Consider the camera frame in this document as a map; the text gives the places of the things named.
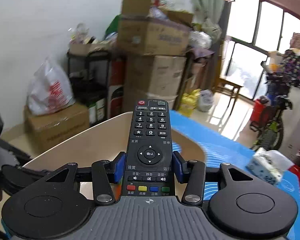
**green curtain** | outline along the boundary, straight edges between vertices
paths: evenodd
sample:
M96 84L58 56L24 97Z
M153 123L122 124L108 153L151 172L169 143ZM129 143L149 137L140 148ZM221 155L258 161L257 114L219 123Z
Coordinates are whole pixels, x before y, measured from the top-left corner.
M221 34L218 22L222 13L224 0L191 0L196 20L202 23L204 32L216 42Z

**blue tablecloth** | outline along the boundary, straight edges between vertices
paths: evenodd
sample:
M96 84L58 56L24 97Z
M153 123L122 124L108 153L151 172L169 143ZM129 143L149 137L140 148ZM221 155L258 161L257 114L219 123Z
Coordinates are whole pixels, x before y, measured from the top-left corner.
M247 171L245 166L252 158L254 153L252 150L182 116L176 111L170 111L170 121L175 130L180 131L201 146L206 153L205 163L208 167L219 167L220 163L227 162ZM173 143L172 146L174 151L180 151L180 147L176 143ZM298 216L288 234L288 239L300 240L300 187L297 176L289 171L285 172L278 188L290 194L298 203ZM204 199L210 199L217 190L216 183L207 182Z

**window frame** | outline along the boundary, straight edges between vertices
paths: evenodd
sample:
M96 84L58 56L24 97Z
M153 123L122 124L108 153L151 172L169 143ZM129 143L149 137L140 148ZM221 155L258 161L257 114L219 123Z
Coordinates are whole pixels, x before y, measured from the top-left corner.
M232 37L232 36L228 36L228 37L230 38L230 41L234 41L235 43L234 43L234 47L233 47L233 50L232 50L232 53L231 53L231 58L230 58L230 60L229 60L229 62L228 62L228 65L226 66L226 72L225 72L225 75L226 75L226 76L228 75L229 68L230 68L230 65L231 65L231 62L232 62L233 52L234 52L234 49L235 49L235 45L236 45L237 43L242 44L242 45L244 45L244 46L247 46L247 47L249 47L249 48L251 48L251 49L254 49L254 50L256 50L256 51L258 51L258 52L260 52L260 53L262 53L262 54L265 54L266 56L269 57L269 52L268 52L268 51L266 51L266 50L264 50L264 49L262 49L262 48L259 48L259 47L257 47L257 46L255 45L255 44L256 44L256 40L257 40L257 36L258 36L258 29L259 29L260 18L261 18L262 2L268 2L268 3L273 4L273 5L279 7L279 8L281 8L281 9L283 10L283 11L282 11L282 22L281 22L280 37L279 37L279 41L278 41L277 50L279 50L279 48L280 48L280 43L281 43L281 38L282 38L282 30L283 30L283 22L284 22L284 13L289 13L289 14L291 14L292 16L294 16L294 17L296 17L296 18L298 18L298 19L300 20L300 15L298 15L298 14L292 12L291 10L289 10L289 9L287 9L287 8L281 6L281 5L279 5L279 4L277 4L277 3L273 2L273 1L270 1L270 0L259 0L259 6L258 6L258 12L257 12L257 20L256 20L256 25L255 25L254 33L253 33L252 42L251 42L251 43L248 43L248 42L239 40L239 39L237 39L237 38L234 38L234 37ZM259 88L260 82L261 82L261 80L262 80L262 75L263 75L263 72L261 72L261 75L260 75L259 80L258 80L258 83L257 83L257 88L256 88L256 90L255 90L255 92L254 92L254 95L253 95L252 99L247 98L247 97L245 97L245 96L243 96L243 95L241 95L241 96L243 96L243 97L245 97L245 98L247 98L247 99L253 101L253 99L254 99L255 96L256 96L256 93L258 92L258 88Z

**gray ridged surface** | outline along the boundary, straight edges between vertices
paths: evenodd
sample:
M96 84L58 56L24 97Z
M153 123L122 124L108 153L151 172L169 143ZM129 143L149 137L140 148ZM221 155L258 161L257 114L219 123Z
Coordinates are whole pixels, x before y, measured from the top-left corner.
M198 207L176 197L122 196L112 206L98 207L89 221L62 240L233 240L216 230Z

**yellow button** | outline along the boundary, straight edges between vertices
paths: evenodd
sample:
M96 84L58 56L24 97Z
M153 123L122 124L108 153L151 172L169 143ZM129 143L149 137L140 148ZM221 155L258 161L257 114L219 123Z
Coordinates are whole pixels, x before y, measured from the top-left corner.
M146 186L139 186L138 190L139 191L147 191L147 187Z

